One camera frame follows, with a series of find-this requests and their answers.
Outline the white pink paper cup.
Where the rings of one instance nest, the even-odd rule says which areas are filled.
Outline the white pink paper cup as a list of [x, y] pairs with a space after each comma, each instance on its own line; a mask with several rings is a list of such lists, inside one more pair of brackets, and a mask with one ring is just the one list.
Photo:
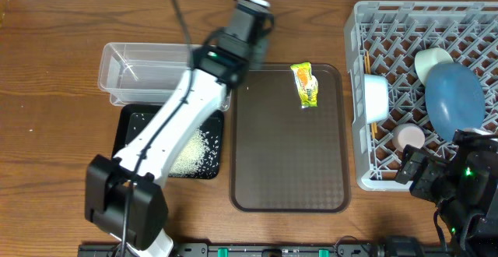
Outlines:
[[398, 125], [393, 131], [393, 145], [397, 150], [403, 151], [407, 146], [422, 148], [425, 142], [425, 135], [422, 129], [412, 123]]

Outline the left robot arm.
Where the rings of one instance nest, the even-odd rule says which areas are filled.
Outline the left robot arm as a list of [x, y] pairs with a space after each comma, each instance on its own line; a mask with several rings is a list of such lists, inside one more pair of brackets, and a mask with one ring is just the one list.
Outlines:
[[86, 170], [85, 218], [119, 239], [121, 252], [168, 256], [163, 188], [195, 130], [217, 111], [246, 74], [263, 63], [268, 39], [218, 33], [213, 44], [188, 47], [188, 68], [149, 124], [112, 158], [95, 156]]

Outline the yellow green snack wrapper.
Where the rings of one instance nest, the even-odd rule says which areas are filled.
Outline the yellow green snack wrapper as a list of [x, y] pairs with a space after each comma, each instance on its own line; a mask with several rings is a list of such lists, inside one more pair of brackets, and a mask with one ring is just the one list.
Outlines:
[[290, 66], [302, 108], [317, 107], [318, 81], [312, 74], [311, 63], [303, 62]]

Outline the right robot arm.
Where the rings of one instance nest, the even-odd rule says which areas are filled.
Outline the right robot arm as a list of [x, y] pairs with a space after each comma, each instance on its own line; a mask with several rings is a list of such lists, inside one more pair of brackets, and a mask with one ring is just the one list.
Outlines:
[[451, 160], [411, 145], [403, 149], [395, 181], [435, 204], [459, 256], [497, 255], [497, 135], [457, 130]]

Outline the large dark blue bowl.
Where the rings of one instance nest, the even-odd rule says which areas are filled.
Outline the large dark blue bowl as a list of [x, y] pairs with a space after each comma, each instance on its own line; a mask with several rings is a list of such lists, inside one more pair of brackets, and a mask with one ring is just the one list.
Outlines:
[[458, 63], [431, 68], [425, 86], [425, 102], [434, 131], [450, 142], [457, 130], [482, 127], [486, 109], [478, 76]]

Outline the small mint green bowl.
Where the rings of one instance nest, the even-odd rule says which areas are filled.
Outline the small mint green bowl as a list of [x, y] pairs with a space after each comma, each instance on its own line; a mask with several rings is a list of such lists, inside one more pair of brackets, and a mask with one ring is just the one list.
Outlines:
[[415, 71], [420, 82], [425, 86], [432, 67], [441, 63], [452, 63], [451, 55], [443, 48], [431, 48], [419, 51], [415, 56]]

